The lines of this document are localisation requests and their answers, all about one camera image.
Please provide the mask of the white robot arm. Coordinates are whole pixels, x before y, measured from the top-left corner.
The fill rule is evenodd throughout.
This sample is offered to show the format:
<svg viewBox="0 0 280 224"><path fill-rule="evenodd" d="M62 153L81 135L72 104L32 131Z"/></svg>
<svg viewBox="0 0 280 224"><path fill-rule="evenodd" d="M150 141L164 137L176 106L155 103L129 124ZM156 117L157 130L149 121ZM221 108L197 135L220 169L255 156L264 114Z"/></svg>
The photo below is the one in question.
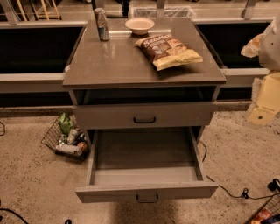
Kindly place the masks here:
<svg viewBox="0 0 280 224"><path fill-rule="evenodd" d="M241 55L257 56L260 66L269 70L262 79L254 78L252 103L246 115L247 123L263 126L280 112L280 16L263 33L253 37L241 49Z"/></svg>

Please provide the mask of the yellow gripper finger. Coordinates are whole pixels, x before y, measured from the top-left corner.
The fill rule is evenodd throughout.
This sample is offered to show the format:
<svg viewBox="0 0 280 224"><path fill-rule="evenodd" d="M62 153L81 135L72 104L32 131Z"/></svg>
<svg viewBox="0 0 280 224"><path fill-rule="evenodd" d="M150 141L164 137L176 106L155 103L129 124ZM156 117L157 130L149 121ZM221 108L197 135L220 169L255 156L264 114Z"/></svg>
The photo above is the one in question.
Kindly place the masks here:
<svg viewBox="0 0 280 224"><path fill-rule="evenodd" d="M241 55L248 57L248 58L254 58L255 56L259 55L260 51L260 44L262 41L263 34L258 34L255 37L253 37L242 49L241 49Z"/></svg>

